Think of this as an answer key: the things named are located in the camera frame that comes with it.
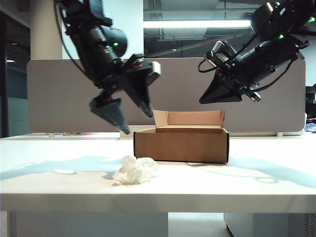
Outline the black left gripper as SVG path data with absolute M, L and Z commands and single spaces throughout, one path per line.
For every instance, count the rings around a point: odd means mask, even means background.
M 130 134 L 127 121 L 120 109 L 121 99 L 112 95 L 124 91 L 147 118 L 153 117 L 148 86 L 152 66 L 142 54 L 133 54 L 126 62 L 111 53 L 97 62 L 97 87 L 102 92 L 90 103 L 90 111 L 118 130 Z

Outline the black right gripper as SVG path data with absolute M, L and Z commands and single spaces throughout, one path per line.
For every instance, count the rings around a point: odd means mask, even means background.
M 199 102 L 201 104 L 241 102 L 242 95 L 248 96 L 253 102 L 259 102 L 261 97 L 251 89 L 249 77 L 239 61 L 225 63 L 228 56 L 229 54 L 216 53 L 218 69 Z

